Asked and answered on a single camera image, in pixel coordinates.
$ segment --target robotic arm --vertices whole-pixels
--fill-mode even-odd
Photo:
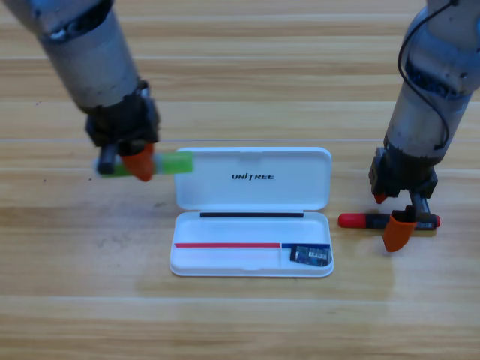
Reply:
[[[403,86],[369,174],[378,203],[402,190],[412,200],[391,215],[389,251],[408,242],[416,221],[436,221],[427,204],[437,185],[434,166],[480,86],[480,1],[427,0],[408,29],[398,68]]]
[[[153,175],[160,122],[113,12],[113,0],[4,0],[35,34],[100,147],[98,171],[116,155],[138,179]]]

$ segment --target red marker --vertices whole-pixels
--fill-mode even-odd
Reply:
[[[415,230],[435,230],[440,227],[440,217],[431,215],[432,221],[418,222]],[[342,214],[338,225],[347,229],[385,229],[390,214]]]

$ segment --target open white case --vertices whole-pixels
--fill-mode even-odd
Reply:
[[[170,268],[184,276],[324,277],[334,268],[332,156],[323,148],[183,148],[193,172],[175,176]],[[328,265],[291,260],[294,245],[328,249]]]

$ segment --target printed logo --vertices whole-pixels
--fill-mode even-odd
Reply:
[[[233,180],[274,180],[275,175],[252,175],[252,174],[243,174],[243,175],[232,175]]]

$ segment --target wood grain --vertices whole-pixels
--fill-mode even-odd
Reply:
[[[336,269],[322,280],[176,277],[173,180],[102,180],[84,116],[0,6],[0,359],[480,359],[480,99],[437,167],[442,218],[385,254],[340,229],[378,206],[368,169],[421,0],[118,0],[162,113],[159,152],[322,146]]]

